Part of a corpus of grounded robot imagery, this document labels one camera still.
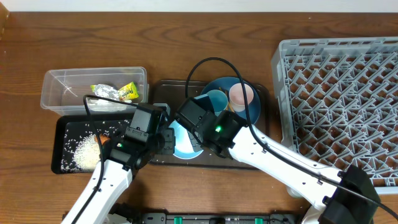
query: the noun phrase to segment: cup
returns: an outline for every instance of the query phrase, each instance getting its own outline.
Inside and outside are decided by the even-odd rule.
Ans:
[[[216,116],[220,115],[220,113],[228,106],[228,97],[226,97],[225,93],[219,90],[210,90],[206,94],[209,96],[211,104],[213,105],[214,114]]]
[[[248,84],[244,84],[244,88],[246,89],[246,96],[248,98],[249,105],[254,98],[253,89]],[[229,90],[229,103],[235,112],[244,111],[244,97],[241,83],[233,85]]]

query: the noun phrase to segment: brown tray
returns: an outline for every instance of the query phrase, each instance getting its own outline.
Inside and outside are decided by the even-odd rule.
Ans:
[[[200,95],[207,82],[190,81],[188,86],[189,96]],[[267,88],[260,84],[254,84],[255,89],[261,101],[261,113],[256,123],[256,127],[269,136],[269,118],[270,111],[267,105],[270,105],[270,96]],[[170,118],[173,118],[175,111],[185,100],[185,80],[161,80],[151,89],[149,94],[149,103],[167,103],[170,106]],[[207,167],[223,169],[251,169],[256,168],[231,159],[222,159],[210,151],[204,151],[193,159],[179,159],[173,155],[155,155],[150,162],[162,166],[189,166],[189,167]]]

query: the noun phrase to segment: green clip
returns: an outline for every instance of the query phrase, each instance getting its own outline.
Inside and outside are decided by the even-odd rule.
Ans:
[[[182,217],[174,217],[174,224],[182,224]]]
[[[262,224],[262,223],[263,223],[262,218],[255,218],[254,219],[254,224]]]

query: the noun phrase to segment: pink cup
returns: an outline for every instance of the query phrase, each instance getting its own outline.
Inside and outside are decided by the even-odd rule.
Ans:
[[[253,89],[247,84],[244,84],[244,88],[246,89],[246,96],[248,98],[249,105],[254,98]],[[236,112],[244,111],[244,98],[241,83],[233,85],[229,90],[229,103]]]

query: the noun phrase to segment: white wall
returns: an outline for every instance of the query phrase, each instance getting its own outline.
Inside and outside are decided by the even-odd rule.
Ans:
[[[0,0],[10,11],[398,12],[398,0]]]

